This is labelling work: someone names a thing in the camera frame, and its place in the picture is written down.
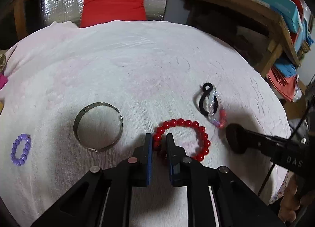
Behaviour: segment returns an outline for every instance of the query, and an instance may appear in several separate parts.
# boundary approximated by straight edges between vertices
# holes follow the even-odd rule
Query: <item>red beaded bracelet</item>
[[[185,126],[185,127],[192,127],[193,129],[196,129],[200,133],[200,138],[203,141],[203,147],[200,151],[200,153],[197,154],[197,156],[194,156],[192,158],[203,161],[204,156],[209,153],[209,147],[211,145],[211,142],[208,140],[208,135],[205,133],[206,128],[204,126],[199,126],[199,123],[197,121],[191,122],[191,120],[183,120],[182,118],[171,119],[170,121],[163,122],[162,126],[159,126],[157,128],[157,132],[153,135],[153,150],[158,151],[158,156],[165,158],[166,157],[166,151],[161,150],[161,140],[162,135],[164,134],[165,130],[169,129],[170,127],[174,126]]]

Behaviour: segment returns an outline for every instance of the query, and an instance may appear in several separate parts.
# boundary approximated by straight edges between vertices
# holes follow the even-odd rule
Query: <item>pink cloth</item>
[[[7,83],[7,77],[0,73],[0,90]]]

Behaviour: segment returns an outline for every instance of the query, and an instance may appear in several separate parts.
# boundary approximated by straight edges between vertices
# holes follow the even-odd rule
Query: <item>pink bead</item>
[[[220,118],[226,117],[225,109],[220,110]]]
[[[220,120],[219,128],[224,128],[225,124],[226,124],[226,120],[225,119]]]

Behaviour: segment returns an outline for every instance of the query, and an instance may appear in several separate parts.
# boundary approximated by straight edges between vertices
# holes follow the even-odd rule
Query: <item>teal box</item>
[[[299,11],[291,0],[261,0],[270,5],[271,9],[277,9],[284,16],[284,19],[291,32],[297,33],[301,24],[299,22]]]

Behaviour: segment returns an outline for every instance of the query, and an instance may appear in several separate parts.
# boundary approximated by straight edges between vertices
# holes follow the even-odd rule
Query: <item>blue paper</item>
[[[314,40],[312,39],[311,33],[309,31],[305,41],[308,43],[309,46],[311,46],[314,43]]]
[[[292,77],[296,75],[296,69],[294,65],[285,57],[280,57],[276,60],[274,66],[285,76]]]

